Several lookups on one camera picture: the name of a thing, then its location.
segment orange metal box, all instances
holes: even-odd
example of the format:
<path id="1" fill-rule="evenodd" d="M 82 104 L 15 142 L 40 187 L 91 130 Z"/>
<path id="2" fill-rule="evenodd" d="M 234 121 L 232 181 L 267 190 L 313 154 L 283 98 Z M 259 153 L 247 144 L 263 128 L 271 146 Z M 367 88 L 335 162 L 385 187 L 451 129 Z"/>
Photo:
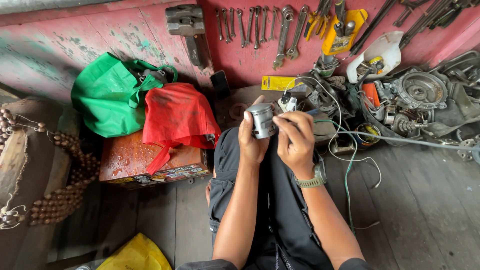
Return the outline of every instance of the orange metal box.
<path id="1" fill-rule="evenodd" d="M 104 140 L 99 179 L 135 189 L 153 184 L 210 174 L 204 149 L 180 145 L 170 149 L 170 160 L 154 175 L 146 168 L 162 150 L 160 146 L 142 144 L 142 130 Z"/>

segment forearm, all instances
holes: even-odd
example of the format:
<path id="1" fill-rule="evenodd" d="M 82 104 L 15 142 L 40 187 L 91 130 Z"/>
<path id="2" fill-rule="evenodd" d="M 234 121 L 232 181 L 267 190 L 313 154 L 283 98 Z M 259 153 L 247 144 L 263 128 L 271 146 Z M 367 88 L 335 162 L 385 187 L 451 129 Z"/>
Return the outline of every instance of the forearm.
<path id="1" fill-rule="evenodd" d="M 310 221 L 334 269 L 350 258 L 363 258 L 357 239 L 325 186 L 302 188 Z"/>
<path id="2" fill-rule="evenodd" d="M 215 239 L 212 259 L 224 259 L 241 269 L 252 247 L 257 213 L 260 165 L 240 158 L 232 197 Z"/>

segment hand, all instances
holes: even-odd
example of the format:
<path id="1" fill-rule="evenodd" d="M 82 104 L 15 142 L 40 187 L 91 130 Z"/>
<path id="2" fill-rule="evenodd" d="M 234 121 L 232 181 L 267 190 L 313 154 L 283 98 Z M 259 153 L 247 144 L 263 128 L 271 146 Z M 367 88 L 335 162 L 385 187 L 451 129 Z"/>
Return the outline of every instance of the hand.
<path id="1" fill-rule="evenodd" d="M 253 103 L 263 103 L 265 96 L 261 95 Z M 256 139 L 252 136 L 253 118 L 249 111 L 243 112 L 243 121 L 239 127 L 240 159 L 248 163 L 260 164 L 270 143 L 270 137 Z"/>
<path id="2" fill-rule="evenodd" d="M 313 171 L 313 117 L 302 111 L 288 111 L 273 117 L 278 126 L 278 155 L 299 180 L 309 180 Z"/>

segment green wire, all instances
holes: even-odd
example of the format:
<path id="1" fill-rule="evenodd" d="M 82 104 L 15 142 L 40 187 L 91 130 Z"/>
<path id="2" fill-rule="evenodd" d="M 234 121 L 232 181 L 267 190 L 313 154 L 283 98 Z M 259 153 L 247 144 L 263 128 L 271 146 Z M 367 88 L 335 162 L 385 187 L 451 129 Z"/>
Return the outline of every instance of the green wire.
<path id="1" fill-rule="evenodd" d="M 331 122 L 334 125 L 336 125 L 337 127 L 339 127 L 341 130 L 346 132 L 346 129 L 344 129 L 343 127 L 341 127 L 339 124 L 337 124 L 336 122 L 334 122 L 332 120 L 315 120 L 313 122 L 314 123 L 315 122 Z M 352 159 L 350 160 L 350 164 L 348 165 L 347 172 L 345 173 L 344 184 L 345 184 L 345 192 L 347 194 L 347 201 L 348 201 L 348 217 L 350 219 L 350 229 L 352 230 L 353 235 L 356 237 L 355 228 L 353 227 L 352 210 L 351 210 L 351 203 L 350 203 L 350 192 L 348 192 L 347 176 L 348 176 L 348 172 L 352 168 L 353 160 L 355 159 L 355 154 L 357 153 L 357 149 L 358 149 L 358 144 L 357 144 L 357 140 L 353 137 L 352 134 L 348 134 L 348 135 L 350 135 L 352 140 L 355 142 L 355 151 L 353 152 Z"/>

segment adjustable wrench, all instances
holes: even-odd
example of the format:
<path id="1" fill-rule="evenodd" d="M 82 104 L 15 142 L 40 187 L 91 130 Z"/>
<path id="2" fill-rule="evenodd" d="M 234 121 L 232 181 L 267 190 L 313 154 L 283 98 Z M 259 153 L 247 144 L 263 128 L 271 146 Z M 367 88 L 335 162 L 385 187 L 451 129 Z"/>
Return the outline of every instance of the adjustable wrench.
<path id="1" fill-rule="evenodd" d="M 260 14 L 261 6 L 255 7 L 255 45 L 253 46 L 254 49 L 258 49 L 258 15 Z"/>
<path id="2" fill-rule="evenodd" d="M 222 13 L 223 13 L 223 22 L 225 23 L 225 36 L 227 36 L 227 40 L 225 40 L 225 42 L 228 44 L 229 42 L 232 42 L 232 40 L 230 39 L 230 36 L 228 34 L 227 9 L 223 8 Z"/>
<path id="3" fill-rule="evenodd" d="M 236 37 L 237 35 L 235 34 L 235 27 L 233 24 L 233 8 L 229 8 L 228 11 L 230 11 L 230 37 Z"/>
<path id="4" fill-rule="evenodd" d="M 293 9 L 292 6 L 286 5 L 282 9 L 282 26 L 280 28 L 280 37 L 278 38 L 278 50 L 276 52 L 275 61 L 273 61 L 273 70 L 276 71 L 277 67 L 283 65 L 283 59 L 285 58 L 284 49 L 285 43 L 287 41 L 288 28 L 290 27 L 290 22 L 293 20 Z"/>
<path id="5" fill-rule="evenodd" d="M 243 25 L 242 25 L 242 20 L 241 20 L 241 14 L 242 14 L 241 9 L 237 9 L 237 17 L 239 19 L 239 31 L 240 31 L 241 47 L 245 48 L 245 38 L 243 37 Z"/>
<path id="6" fill-rule="evenodd" d="M 299 51 L 297 49 L 297 44 L 300 39 L 300 34 L 303 29 L 303 24 L 305 23 L 305 19 L 307 18 L 308 14 L 308 6 L 303 5 L 303 7 L 300 9 L 300 15 L 299 15 L 299 20 L 297 21 L 297 28 L 295 29 L 295 36 L 293 37 L 293 43 L 292 46 L 287 50 L 285 53 L 290 57 L 290 60 L 295 60 L 299 56 Z"/>
<path id="7" fill-rule="evenodd" d="M 275 17 L 276 17 L 276 11 L 278 10 L 278 8 L 276 6 L 273 6 L 273 9 L 272 9 L 272 12 L 273 12 L 273 15 L 272 15 L 272 28 L 270 28 L 270 37 L 268 38 L 268 41 L 270 40 L 274 40 L 274 37 L 273 37 L 273 29 L 274 29 L 274 26 L 275 26 Z"/>
<path id="8" fill-rule="evenodd" d="M 260 39 L 260 44 L 265 43 L 265 24 L 267 22 L 267 12 L 268 12 L 268 6 L 264 6 L 262 9 L 262 38 Z"/>
<path id="9" fill-rule="evenodd" d="M 220 25 L 220 14 L 218 14 L 218 9 L 215 9 L 216 23 L 218 24 L 218 33 L 220 34 L 220 40 L 223 40 L 222 36 L 222 26 Z"/>
<path id="10" fill-rule="evenodd" d="M 248 10 L 250 11 L 250 17 L 248 17 L 247 39 L 245 40 L 246 45 L 250 45 L 250 32 L 252 28 L 252 18 L 253 18 L 253 12 L 255 11 L 255 8 L 250 7 Z"/>

